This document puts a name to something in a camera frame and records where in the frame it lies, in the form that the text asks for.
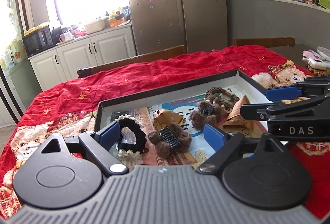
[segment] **black cabinet handle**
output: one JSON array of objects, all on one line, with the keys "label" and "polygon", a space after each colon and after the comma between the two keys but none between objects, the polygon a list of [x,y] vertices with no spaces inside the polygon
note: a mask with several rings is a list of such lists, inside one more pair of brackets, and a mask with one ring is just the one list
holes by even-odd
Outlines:
[{"label": "black cabinet handle", "polygon": [[96,50],[96,48],[95,48],[95,42],[93,42],[93,46],[94,46],[94,50],[95,50],[95,52],[97,52],[97,50]]}]

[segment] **stainless steel refrigerator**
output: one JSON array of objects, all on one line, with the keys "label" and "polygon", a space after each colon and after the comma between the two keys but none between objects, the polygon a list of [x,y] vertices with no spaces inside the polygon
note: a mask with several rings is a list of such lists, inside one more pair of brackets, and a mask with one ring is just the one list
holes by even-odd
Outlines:
[{"label": "stainless steel refrigerator", "polygon": [[226,0],[129,0],[138,54],[187,44],[188,52],[227,46]]}]

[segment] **cabinet door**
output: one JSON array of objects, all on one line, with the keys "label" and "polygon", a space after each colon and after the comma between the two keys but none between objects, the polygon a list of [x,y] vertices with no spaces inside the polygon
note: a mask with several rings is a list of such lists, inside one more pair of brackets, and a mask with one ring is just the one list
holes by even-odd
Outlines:
[{"label": "cabinet door", "polygon": [[90,39],[99,65],[136,55],[130,27],[114,29]]},{"label": "cabinet door", "polygon": [[90,38],[78,40],[57,48],[57,53],[68,80],[78,78],[78,69],[97,66]]},{"label": "cabinet door", "polygon": [[37,55],[30,62],[43,91],[67,81],[56,49]]}]

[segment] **metal screw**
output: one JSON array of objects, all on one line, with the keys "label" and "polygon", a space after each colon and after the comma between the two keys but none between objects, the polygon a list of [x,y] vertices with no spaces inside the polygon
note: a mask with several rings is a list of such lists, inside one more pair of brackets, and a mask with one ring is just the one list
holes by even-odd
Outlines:
[{"label": "metal screw", "polygon": [[109,170],[112,173],[122,173],[123,171],[126,170],[126,166],[123,164],[114,164],[109,167]]},{"label": "metal screw", "polygon": [[215,166],[212,164],[205,164],[199,167],[199,170],[204,172],[204,173],[212,173],[215,169]]}]

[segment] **green package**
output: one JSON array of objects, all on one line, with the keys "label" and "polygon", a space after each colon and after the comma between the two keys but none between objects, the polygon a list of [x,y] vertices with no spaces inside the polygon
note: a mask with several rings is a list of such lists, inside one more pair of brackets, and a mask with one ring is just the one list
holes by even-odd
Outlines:
[{"label": "green package", "polygon": [[318,0],[318,4],[326,9],[330,9],[330,0]]}]

